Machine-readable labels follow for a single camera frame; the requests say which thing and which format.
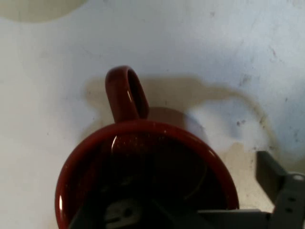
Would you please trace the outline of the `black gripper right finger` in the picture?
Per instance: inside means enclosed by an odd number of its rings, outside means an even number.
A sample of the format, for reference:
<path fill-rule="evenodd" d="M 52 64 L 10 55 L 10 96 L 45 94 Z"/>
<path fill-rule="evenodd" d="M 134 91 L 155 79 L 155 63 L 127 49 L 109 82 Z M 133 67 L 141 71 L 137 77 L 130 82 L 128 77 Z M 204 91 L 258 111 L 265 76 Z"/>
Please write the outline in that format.
<path fill-rule="evenodd" d="M 274 204 L 269 229 L 302 229 L 305 222 L 305 176 L 287 172 L 266 151 L 256 152 L 256 180 Z"/>

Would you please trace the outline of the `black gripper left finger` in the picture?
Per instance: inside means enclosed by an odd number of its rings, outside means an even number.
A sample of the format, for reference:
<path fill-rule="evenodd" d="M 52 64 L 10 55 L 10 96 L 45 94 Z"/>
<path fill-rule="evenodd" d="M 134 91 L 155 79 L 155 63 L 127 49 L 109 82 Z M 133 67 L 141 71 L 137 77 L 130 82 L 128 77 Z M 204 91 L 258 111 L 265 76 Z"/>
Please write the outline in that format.
<path fill-rule="evenodd" d="M 87 199 L 70 229 L 198 229 L 199 217 L 174 198 Z"/>

